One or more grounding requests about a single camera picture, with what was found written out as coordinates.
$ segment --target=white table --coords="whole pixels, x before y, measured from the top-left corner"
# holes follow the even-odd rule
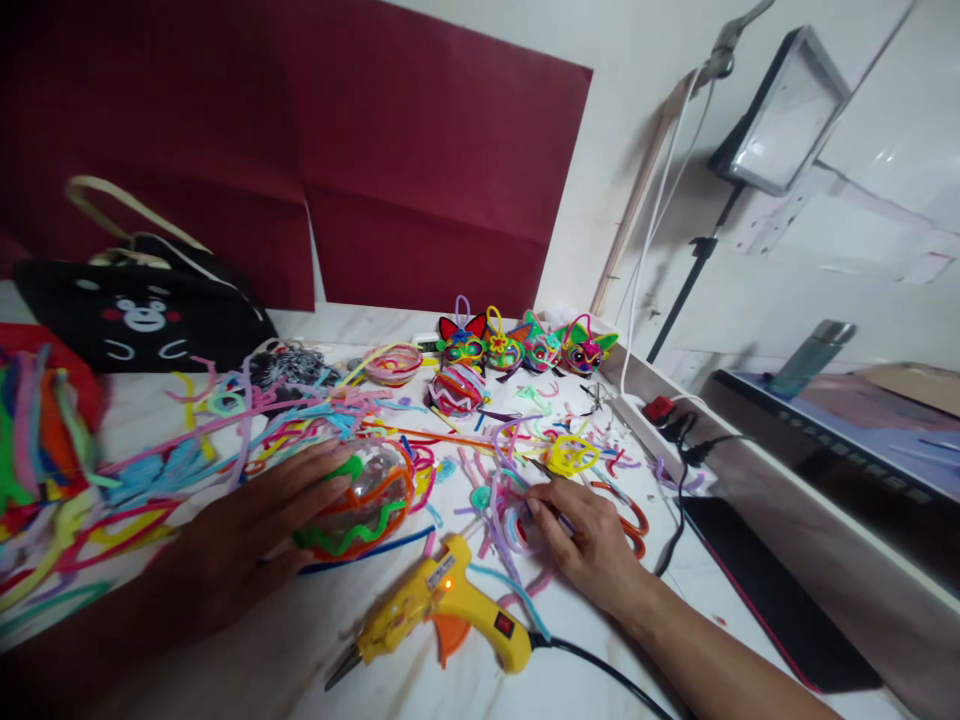
[[[9,288],[0,284],[0,298]],[[5,321],[28,321],[10,303],[2,303]],[[427,313],[326,306],[319,314],[273,313],[278,331],[285,337],[327,339],[343,336],[364,345],[327,348],[331,359],[355,357],[372,344],[406,340],[414,332],[429,330],[436,317]],[[428,374],[418,375],[395,398],[419,400]],[[196,375],[198,383],[204,382]],[[516,388],[528,383],[547,390],[553,378],[531,379],[521,371],[506,387],[488,380],[496,410],[516,409],[532,414],[535,406],[514,398]],[[589,409],[587,396],[568,377],[564,397],[575,412]],[[164,375],[116,375],[107,379],[110,407],[100,433],[107,460],[124,459],[142,448],[142,438],[157,442],[185,430],[183,411],[164,389],[182,392],[180,383]],[[562,398],[553,398],[556,402]],[[606,427],[611,414],[606,409],[597,424]],[[384,413],[388,422],[407,427],[447,428],[432,415],[413,411]],[[472,431],[475,420],[464,423]],[[614,419],[614,432],[620,426]],[[632,437],[625,436],[627,454],[636,459],[642,450]],[[456,456],[450,445],[434,446],[438,457]],[[487,459],[486,466],[492,467]],[[675,527],[672,501],[665,501],[652,473],[645,468],[620,470],[619,484],[646,513],[651,531],[647,556],[651,568]],[[526,473],[531,481],[542,481],[535,471]],[[455,516],[454,508],[468,504],[470,484],[459,471],[439,485],[431,500],[442,514],[441,532],[465,526],[468,516]],[[624,516],[630,517],[624,508]],[[397,536],[430,524],[429,515],[408,519]],[[471,540],[476,553],[479,534]],[[472,632],[463,648],[449,661],[446,671],[438,662],[437,640],[432,625],[425,624],[392,656],[379,658],[371,666],[350,673],[331,692],[323,684],[333,670],[342,649],[352,640],[351,630],[383,592],[422,556],[418,542],[368,560],[298,578],[267,599],[236,626],[199,645],[177,652],[154,666],[129,686],[122,688],[101,708],[103,718],[393,718],[393,717],[646,717],[646,709],[614,680],[576,659],[551,650],[538,650],[527,669],[518,676],[506,676],[497,665],[485,640]],[[141,550],[101,563],[91,576],[118,581],[139,571],[151,556]],[[485,564],[502,569],[495,556]],[[540,570],[540,561],[519,559],[526,581]],[[506,592],[495,580],[471,578],[493,597]],[[754,620],[696,535],[684,534],[665,581],[692,607],[790,675],[773,644]],[[600,615],[580,594],[562,580],[554,581],[536,598],[536,604],[550,630],[582,645],[606,659],[634,679],[657,702],[680,717],[681,705],[655,667],[624,638],[619,629]],[[529,622],[522,610],[512,611]],[[4,614],[14,617],[18,608]],[[903,718],[909,715],[886,690],[833,695],[826,701],[847,718]]]

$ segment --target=glue gun cord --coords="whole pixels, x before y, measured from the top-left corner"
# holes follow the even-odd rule
[[[641,690],[636,685],[636,683],[630,680],[630,678],[628,678],[626,675],[624,675],[622,672],[617,670],[612,665],[609,665],[608,663],[598,658],[593,653],[587,652],[579,645],[574,645],[573,643],[567,642],[566,640],[563,640],[562,638],[558,638],[556,636],[550,638],[550,640],[546,640],[543,637],[543,635],[536,632],[530,633],[530,644],[533,646],[534,650],[541,647],[557,648],[558,650],[566,650],[568,653],[571,653],[572,655],[576,655],[581,660],[586,660],[588,663],[592,664],[595,667],[600,668],[607,675],[609,675],[618,683],[620,683],[625,688],[627,688],[627,690],[633,693],[633,695],[640,702],[642,702],[644,705],[650,708],[653,714],[656,717],[660,718],[660,720],[673,720],[673,718],[670,717],[670,714],[667,713],[666,710],[660,707],[652,697],[650,697],[643,690]]]

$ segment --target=finger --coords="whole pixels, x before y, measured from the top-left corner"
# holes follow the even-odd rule
[[[248,557],[257,560],[275,548],[294,530],[303,527],[318,512],[335,502],[350,486],[349,475],[319,483],[307,488],[283,508],[270,513],[247,533]]]
[[[307,448],[234,493],[231,508],[237,523],[249,525],[281,509],[305,488],[334,472],[353,454],[348,448],[333,447],[336,449],[332,452],[327,443]]]
[[[527,497],[553,505],[573,523],[579,532],[594,526],[596,510],[591,507],[593,493],[567,478],[554,478],[549,483],[534,485]]]
[[[237,610],[246,612],[276,592],[281,585],[294,577],[304,566],[314,562],[313,553],[307,550],[287,550],[265,565],[259,566],[241,586],[237,598]]]
[[[530,507],[530,512],[533,513],[533,520],[540,528],[540,534],[550,548],[557,566],[567,575],[575,572],[581,557],[580,551],[574,545],[573,540],[567,537],[557,518],[542,502],[535,497],[531,497],[527,500],[527,505]]]

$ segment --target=water bottle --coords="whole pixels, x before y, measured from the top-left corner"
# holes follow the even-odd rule
[[[770,383],[770,392],[786,400],[795,398],[856,332],[857,326],[853,323],[822,321]]]

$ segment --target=dark red paper sheet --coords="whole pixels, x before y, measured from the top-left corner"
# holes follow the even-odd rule
[[[286,82],[260,0],[56,0],[25,18],[0,87],[0,213],[38,257],[115,244],[64,198],[103,177],[254,281],[312,310]],[[155,230],[106,196],[127,230]]]
[[[532,307],[592,71],[375,0],[274,10],[327,299]]]
[[[63,199],[84,173],[271,307],[313,307],[305,200],[330,301],[532,306],[590,70],[376,0],[47,6],[0,86],[0,221],[34,255],[112,244]]]

